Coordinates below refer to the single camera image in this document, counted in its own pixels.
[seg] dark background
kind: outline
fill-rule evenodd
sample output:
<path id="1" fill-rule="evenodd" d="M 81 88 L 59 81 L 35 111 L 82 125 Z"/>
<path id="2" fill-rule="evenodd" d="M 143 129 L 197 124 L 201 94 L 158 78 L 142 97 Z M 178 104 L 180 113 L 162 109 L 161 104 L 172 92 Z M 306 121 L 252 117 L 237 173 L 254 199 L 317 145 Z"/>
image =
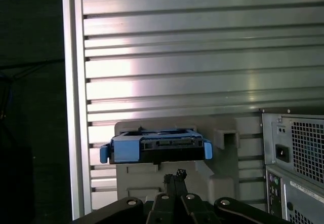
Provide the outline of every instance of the dark background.
<path id="1" fill-rule="evenodd" d="M 0 5 L 0 66 L 64 58 L 62 0 L 0 0 Z M 12 76 L 24 69 L 2 72 Z M 68 223 L 71 198 L 64 61 L 18 80 L 12 93 L 5 125 L 18 142 L 32 147 L 33 223 Z"/>

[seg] gray plastic bracket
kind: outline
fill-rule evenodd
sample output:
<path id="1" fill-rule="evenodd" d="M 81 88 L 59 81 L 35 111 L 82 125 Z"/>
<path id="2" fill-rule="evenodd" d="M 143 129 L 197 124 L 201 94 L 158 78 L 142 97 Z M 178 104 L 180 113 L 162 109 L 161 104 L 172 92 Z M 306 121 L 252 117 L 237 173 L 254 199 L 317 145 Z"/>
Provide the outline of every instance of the gray plastic bracket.
<path id="1" fill-rule="evenodd" d="M 214 145 L 221 149 L 225 149 L 228 141 L 234 141 L 237 148 L 239 148 L 239 133 L 235 130 L 219 130 L 214 129 Z"/>

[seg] metal panel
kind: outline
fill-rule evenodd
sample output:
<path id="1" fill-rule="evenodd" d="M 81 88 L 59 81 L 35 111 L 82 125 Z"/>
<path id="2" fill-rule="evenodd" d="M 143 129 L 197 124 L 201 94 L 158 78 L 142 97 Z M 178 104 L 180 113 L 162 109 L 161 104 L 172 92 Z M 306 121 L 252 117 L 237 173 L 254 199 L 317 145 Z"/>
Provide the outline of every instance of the metal panel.
<path id="1" fill-rule="evenodd" d="M 216 9 L 313 3 L 322 0 L 83 0 L 84 14 L 147 12 L 180 9 Z"/>
<path id="2" fill-rule="evenodd" d="M 239 152 L 242 198 L 264 204 L 261 122 L 250 113 L 323 103 L 323 2 L 64 0 L 73 218 L 116 198 L 113 166 L 96 155 L 115 124 L 170 116 L 240 113 L 253 147 Z"/>
<path id="3" fill-rule="evenodd" d="M 197 29 L 235 29 L 279 25 L 319 24 L 324 8 L 234 10 L 178 14 L 154 14 L 90 18 L 84 20 L 85 35 L 174 32 Z"/>

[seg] screw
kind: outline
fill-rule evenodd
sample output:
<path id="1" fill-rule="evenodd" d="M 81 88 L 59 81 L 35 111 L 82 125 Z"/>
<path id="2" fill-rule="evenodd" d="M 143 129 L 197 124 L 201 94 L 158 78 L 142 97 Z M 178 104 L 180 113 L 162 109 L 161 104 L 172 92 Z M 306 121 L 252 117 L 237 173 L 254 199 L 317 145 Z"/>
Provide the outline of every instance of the screw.
<path id="1" fill-rule="evenodd" d="M 187 195 L 187 199 L 188 199 L 188 200 L 192 200 L 192 199 L 194 199 L 194 195 Z"/>
<path id="2" fill-rule="evenodd" d="M 129 205 L 136 205 L 136 201 L 130 200 L 129 202 L 127 202 L 127 204 L 129 204 Z"/>
<path id="3" fill-rule="evenodd" d="M 228 200 L 222 200 L 222 201 L 221 201 L 221 204 L 222 204 L 222 205 L 229 205 L 230 202 L 229 202 Z"/>

